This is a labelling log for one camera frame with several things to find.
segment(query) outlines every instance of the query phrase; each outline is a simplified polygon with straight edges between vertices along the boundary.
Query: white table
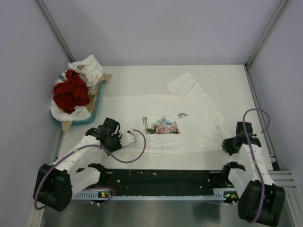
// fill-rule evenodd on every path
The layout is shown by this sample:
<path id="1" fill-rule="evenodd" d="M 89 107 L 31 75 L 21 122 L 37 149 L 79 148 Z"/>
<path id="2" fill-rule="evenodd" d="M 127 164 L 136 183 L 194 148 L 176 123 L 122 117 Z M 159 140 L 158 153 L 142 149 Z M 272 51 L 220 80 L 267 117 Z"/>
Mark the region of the white table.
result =
<path id="1" fill-rule="evenodd" d="M 232 137 L 235 136 L 236 123 L 242 121 L 244 112 L 255 107 L 243 65 L 105 66 L 104 71 L 113 74 L 111 81 L 103 86 L 104 96 L 165 94 L 165 83 L 189 72 L 223 112 L 225 127 Z M 261 131 L 256 112 L 249 113 L 246 121 L 252 123 L 254 132 Z M 64 135 L 59 157 L 66 155 L 88 129 L 102 123 L 97 116 L 89 125 L 72 126 Z M 268 170 L 272 170 L 263 135 L 259 139 L 265 165 Z M 123 150 L 116 151 L 114 155 L 123 160 L 132 160 L 138 156 L 123 153 Z M 224 151 L 217 151 L 174 155 L 144 154 L 134 163 L 121 164 L 104 154 L 102 164 L 106 168 L 125 169 L 222 170 L 227 162 L 233 160 L 241 163 L 239 155 L 229 156 Z"/>

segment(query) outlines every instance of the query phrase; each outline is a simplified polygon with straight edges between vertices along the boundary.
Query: gray wall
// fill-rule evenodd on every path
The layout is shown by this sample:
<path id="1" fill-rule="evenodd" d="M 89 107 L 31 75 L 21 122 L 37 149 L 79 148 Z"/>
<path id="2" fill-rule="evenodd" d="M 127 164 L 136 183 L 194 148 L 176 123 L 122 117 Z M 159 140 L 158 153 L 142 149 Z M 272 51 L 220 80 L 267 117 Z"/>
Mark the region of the gray wall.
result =
<path id="1" fill-rule="evenodd" d="M 303 196 L 303 1 L 291 0 L 251 67 L 284 169 Z"/>
<path id="2" fill-rule="evenodd" d="M 0 226 L 26 226 L 37 170 L 51 161 L 60 126 L 50 116 L 67 58 L 34 0 L 0 4 Z"/>
<path id="3" fill-rule="evenodd" d="M 76 60 L 245 63 L 279 0 L 44 0 Z"/>

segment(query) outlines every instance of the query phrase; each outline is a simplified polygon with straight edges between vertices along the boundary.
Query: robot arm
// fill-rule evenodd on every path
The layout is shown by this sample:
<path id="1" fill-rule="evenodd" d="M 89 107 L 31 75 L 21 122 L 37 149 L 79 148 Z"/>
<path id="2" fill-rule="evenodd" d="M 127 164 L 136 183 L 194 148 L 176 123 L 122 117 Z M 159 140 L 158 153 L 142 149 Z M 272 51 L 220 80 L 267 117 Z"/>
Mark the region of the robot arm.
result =
<path id="1" fill-rule="evenodd" d="M 256 165 L 261 173 L 265 186 L 262 210 L 257 219 L 257 223 L 276 226 L 278 224 L 282 207 L 285 200 L 285 191 L 277 187 L 270 177 L 261 155 L 261 143 L 252 135 L 251 123 L 246 123 L 250 141 L 254 152 L 255 160 L 251 155 L 242 122 L 238 122 L 236 137 L 223 142 L 223 149 L 230 155 L 239 153 L 241 163 L 228 163 L 224 166 L 222 174 L 228 178 L 236 189 L 240 198 L 238 203 L 238 214 L 241 219 L 251 222 L 258 212 L 261 201 L 261 178 L 256 169 Z"/>
<path id="2" fill-rule="evenodd" d="M 95 164 L 101 162 L 101 155 L 104 152 L 100 146 L 109 152 L 114 152 L 136 141 L 132 130 L 123 135 L 119 130 L 118 122 L 106 118 L 103 125 L 88 130 L 64 160 L 57 160 L 50 166 L 47 164 L 41 166 L 38 171 L 34 199 L 36 200 L 37 196 L 38 202 L 57 211 L 64 210 L 73 195 L 100 180 L 103 166 Z M 46 174 L 48 176 L 41 189 L 38 190 Z"/>

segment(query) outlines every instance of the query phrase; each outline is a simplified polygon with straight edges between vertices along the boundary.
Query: crumpled white fabric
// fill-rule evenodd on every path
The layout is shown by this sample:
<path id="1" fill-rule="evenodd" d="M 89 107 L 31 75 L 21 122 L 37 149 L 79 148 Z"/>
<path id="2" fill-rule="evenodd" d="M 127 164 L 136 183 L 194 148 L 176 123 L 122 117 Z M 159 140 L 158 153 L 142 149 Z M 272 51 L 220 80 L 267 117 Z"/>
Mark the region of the crumpled white fabric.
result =
<path id="1" fill-rule="evenodd" d="M 75 61 L 68 64 L 68 69 L 74 70 L 80 74 L 82 80 L 85 81 L 90 91 L 97 85 L 100 77 L 103 75 L 104 70 L 99 64 L 95 56 L 92 54 L 83 61 Z"/>
<path id="2" fill-rule="evenodd" d="M 90 112 L 85 106 L 75 106 L 75 111 L 71 114 L 60 109 L 55 101 L 52 100 L 51 112 L 53 117 L 61 122 L 83 121 L 91 117 Z"/>

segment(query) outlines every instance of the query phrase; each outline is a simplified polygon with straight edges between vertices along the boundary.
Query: red garment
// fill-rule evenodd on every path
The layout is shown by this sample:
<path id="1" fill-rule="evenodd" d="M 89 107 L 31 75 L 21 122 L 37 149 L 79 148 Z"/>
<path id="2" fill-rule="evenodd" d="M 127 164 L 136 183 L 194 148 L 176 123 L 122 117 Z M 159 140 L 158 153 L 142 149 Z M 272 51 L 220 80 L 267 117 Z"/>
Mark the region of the red garment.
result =
<path id="1" fill-rule="evenodd" d="M 67 70 L 66 78 L 68 81 L 53 88 L 53 100 L 64 112 L 71 114 L 75 111 L 75 106 L 84 106 L 90 102 L 89 89 L 74 70 Z"/>

